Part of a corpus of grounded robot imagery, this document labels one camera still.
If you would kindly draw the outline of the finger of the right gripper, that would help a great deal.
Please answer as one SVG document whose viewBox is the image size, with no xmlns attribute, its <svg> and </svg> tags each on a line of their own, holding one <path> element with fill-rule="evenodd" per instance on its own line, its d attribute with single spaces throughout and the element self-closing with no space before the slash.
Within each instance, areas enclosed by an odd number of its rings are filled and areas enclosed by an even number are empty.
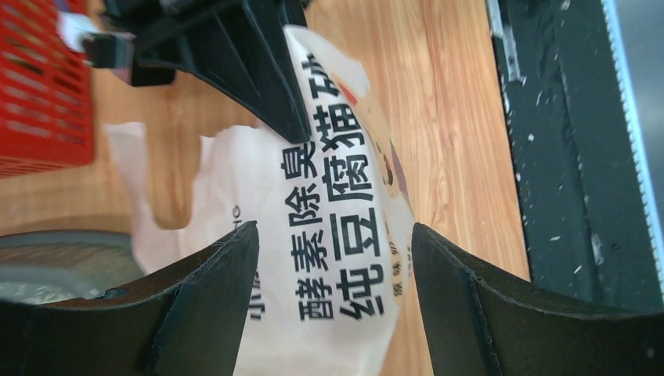
<svg viewBox="0 0 664 376">
<path fill-rule="evenodd" d="M 134 87 L 193 75 L 250 111 L 289 143 L 311 132 L 284 27 L 305 26 L 299 1 L 105 1 L 103 21 L 129 36 Z"/>
</svg>

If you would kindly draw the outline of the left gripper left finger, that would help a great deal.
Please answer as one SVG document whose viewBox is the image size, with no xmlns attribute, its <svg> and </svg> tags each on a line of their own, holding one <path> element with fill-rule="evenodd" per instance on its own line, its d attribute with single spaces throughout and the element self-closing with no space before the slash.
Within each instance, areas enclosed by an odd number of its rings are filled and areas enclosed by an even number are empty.
<svg viewBox="0 0 664 376">
<path fill-rule="evenodd" d="M 157 272 L 50 304 L 1 301 L 4 375 L 231 375 L 259 255 L 255 222 Z"/>
</svg>

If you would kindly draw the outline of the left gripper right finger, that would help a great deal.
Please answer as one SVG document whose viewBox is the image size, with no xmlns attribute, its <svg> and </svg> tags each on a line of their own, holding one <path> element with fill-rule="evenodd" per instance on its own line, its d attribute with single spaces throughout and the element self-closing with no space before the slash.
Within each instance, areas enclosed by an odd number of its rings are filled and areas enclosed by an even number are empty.
<svg viewBox="0 0 664 376">
<path fill-rule="evenodd" d="M 436 375 L 660 375 L 663 315 L 537 287 L 418 223 L 413 271 Z"/>
</svg>

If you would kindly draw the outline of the pink cat litter bag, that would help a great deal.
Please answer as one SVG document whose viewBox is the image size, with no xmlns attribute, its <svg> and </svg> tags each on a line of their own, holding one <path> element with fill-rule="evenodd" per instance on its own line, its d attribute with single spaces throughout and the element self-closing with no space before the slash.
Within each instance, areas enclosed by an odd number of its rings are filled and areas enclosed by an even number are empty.
<svg viewBox="0 0 664 376">
<path fill-rule="evenodd" d="M 310 137 L 267 125 L 200 140 L 189 224 L 165 230 L 146 199 L 146 127 L 107 125 L 132 199 L 133 255 L 154 272 L 246 221 L 258 272 L 237 375 L 378 375 L 408 288 L 413 212 L 363 65 L 306 27 L 283 29 Z"/>
</svg>

